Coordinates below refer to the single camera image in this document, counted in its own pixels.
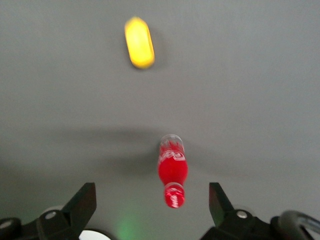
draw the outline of gray floor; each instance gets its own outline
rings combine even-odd
[[[95,182],[89,225],[119,240],[199,239],[209,182],[263,221],[320,219],[320,1],[1,1],[0,218],[35,219]],[[134,68],[132,16],[155,64]],[[186,202],[156,166],[185,142]]]

